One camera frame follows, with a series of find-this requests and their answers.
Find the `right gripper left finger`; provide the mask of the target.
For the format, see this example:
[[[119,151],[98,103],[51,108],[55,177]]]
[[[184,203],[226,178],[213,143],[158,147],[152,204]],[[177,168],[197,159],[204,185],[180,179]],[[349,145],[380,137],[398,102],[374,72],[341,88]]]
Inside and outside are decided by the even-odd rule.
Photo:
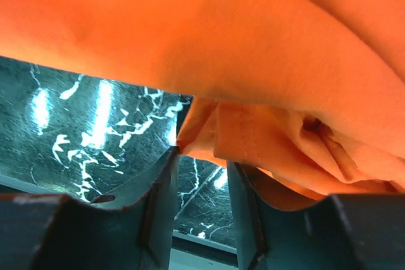
[[[66,194],[1,195],[2,269],[168,269],[177,147],[85,203]]]

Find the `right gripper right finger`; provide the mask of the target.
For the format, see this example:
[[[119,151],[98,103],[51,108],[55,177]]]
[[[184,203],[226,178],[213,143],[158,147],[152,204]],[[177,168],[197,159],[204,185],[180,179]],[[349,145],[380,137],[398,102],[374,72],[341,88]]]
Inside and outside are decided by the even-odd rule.
[[[404,196],[333,194],[300,198],[293,211],[256,185],[295,193],[253,167],[227,164],[240,269],[403,269]]]

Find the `orange t shirt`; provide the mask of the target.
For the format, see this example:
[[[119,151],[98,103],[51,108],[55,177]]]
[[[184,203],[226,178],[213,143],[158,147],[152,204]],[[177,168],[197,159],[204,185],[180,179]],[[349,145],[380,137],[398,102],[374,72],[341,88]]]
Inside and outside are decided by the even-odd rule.
[[[404,191],[404,0],[1,0],[1,55],[194,99],[183,154]]]

